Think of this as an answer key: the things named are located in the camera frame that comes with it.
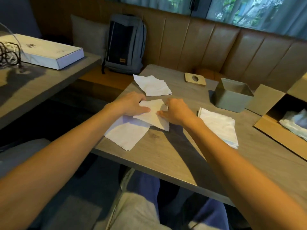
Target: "gray table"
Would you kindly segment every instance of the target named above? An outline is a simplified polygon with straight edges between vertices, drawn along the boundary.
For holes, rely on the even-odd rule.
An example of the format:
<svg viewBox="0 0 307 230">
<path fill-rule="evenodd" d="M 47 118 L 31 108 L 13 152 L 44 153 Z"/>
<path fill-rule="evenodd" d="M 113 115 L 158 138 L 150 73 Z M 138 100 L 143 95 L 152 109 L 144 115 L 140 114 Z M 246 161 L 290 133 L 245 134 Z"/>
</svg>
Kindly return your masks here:
<svg viewBox="0 0 307 230">
<path fill-rule="evenodd" d="M 203 107 L 235 119 L 238 152 L 307 210 L 307 162 L 253 128 L 259 115 L 246 109 L 235 113 L 216 108 L 209 101 L 209 89 L 215 89 L 215 81 L 207 80 L 205 87 L 186 83 L 184 73 L 156 65 L 148 65 L 141 75 L 163 79 L 173 92 L 148 100 L 183 98 L 195 113 Z M 131 91 L 142 92 L 133 81 L 119 97 Z M 169 132 L 150 127 L 131 151 L 103 138 L 94 153 L 232 205 L 193 139 L 176 125 Z"/>
<path fill-rule="evenodd" d="M 49 69 L 23 63 L 24 69 L 0 70 L 0 129 L 97 66 L 101 57 L 84 53 L 85 57 L 61 69 Z"/>
</svg>

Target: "gray pillow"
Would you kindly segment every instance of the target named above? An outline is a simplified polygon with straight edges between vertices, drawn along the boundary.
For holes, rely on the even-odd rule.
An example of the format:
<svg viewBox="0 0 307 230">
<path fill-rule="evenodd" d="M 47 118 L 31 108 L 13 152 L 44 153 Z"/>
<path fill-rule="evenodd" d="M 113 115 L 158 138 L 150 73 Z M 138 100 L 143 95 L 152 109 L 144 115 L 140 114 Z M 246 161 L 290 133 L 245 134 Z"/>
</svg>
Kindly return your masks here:
<svg viewBox="0 0 307 230">
<path fill-rule="evenodd" d="M 101 56 L 104 60 L 107 46 L 108 24 L 96 23 L 84 18 L 71 15 L 72 37 L 74 46 L 84 51 Z"/>
</svg>

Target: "white napkin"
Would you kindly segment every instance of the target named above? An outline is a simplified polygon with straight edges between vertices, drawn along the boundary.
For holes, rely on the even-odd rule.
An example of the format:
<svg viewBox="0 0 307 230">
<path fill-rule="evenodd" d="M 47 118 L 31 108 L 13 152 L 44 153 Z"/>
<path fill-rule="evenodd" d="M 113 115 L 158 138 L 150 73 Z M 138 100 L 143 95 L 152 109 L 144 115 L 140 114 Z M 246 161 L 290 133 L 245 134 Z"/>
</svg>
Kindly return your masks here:
<svg viewBox="0 0 307 230">
<path fill-rule="evenodd" d="M 287 111 L 279 122 L 292 133 L 307 141 L 307 111 L 305 109 L 299 113 Z"/>
<path fill-rule="evenodd" d="M 235 120 L 233 118 L 208 111 L 204 108 L 199 109 L 198 117 L 225 143 L 232 148 L 238 149 L 239 144 L 235 131 Z"/>
<path fill-rule="evenodd" d="M 150 126 L 149 123 L 124 115 L 112 124 L 104 136 L 127 151 L 136 145 Z"/>
<path fill-rule="evenodd" d="M 141 115 L 133 116 L 136 119 L 143 120 L 158 128 L 169 131 L 169 122 L 157 115 L 157 111 L 167 111 L 167 106 L 162 99 L 156 99 L 151 101 L 141 101 L 140 106 L 147 106 L 150 108 L 150 112 Z"/>
<path fill-rule="evenodd" d="M 133 75 L 139 87 L 146 93 L 146 96 L 161 96 L 172 94 L 164 80 L 156 79 L 154 76 Z"/>
</svg>

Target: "forearm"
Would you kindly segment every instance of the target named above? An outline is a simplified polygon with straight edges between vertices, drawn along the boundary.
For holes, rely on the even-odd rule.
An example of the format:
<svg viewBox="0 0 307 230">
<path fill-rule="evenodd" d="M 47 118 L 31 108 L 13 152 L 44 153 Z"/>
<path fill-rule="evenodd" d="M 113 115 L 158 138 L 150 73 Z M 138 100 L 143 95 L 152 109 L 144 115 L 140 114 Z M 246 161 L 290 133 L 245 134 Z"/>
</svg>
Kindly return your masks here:
<svg viewBox="0 0 307 230">
<path fill-rule="evenodd" d="M 117 109 L 106 106 L 2 178 L 0 228 L 22 229 L 30 224 L 120 116 Z"/>
<path fill-rule="evenodd" d="M 236 207 L 253 229 L 304 229 L 304 210 L 199 118 L 185 124 Z"/>
</svg>

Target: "gray metal container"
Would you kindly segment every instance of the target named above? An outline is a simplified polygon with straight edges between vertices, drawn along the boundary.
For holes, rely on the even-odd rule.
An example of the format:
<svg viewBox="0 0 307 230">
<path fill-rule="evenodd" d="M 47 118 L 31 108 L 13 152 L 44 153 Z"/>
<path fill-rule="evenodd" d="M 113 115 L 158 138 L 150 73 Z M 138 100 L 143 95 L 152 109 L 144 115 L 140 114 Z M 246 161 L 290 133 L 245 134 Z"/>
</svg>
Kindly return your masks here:
<svg viewBox="0 0 307 230">
<path fill-rule="evenodd" d="M 253 97 L 247 84 L 221 78 L 213 94 L 213 104 L 218 108 L 239 113 Z"/>
</svg>

